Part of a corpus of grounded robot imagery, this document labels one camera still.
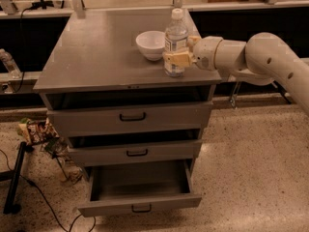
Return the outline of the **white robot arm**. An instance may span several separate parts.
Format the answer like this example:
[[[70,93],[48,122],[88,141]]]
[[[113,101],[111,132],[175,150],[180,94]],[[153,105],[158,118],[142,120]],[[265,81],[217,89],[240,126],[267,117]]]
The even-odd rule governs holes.
[[[223,70],[255,85],[276,81],[309,114],[309,66],[273,34],[259,33],[246,42],[191,36],[186,47],[165,51],[163,59],[183,68]]]

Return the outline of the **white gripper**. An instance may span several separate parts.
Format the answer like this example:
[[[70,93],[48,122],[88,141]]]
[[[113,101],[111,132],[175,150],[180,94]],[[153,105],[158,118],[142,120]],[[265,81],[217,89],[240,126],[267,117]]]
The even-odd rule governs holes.
[[[182,68],[190,67],[195,61],[201,70],[214,71],[214,58],[222,37],[208,36],[201,39],[200,36],[189,36],[187,46],[177,51],[164,51],[162,56],[166,63]]]

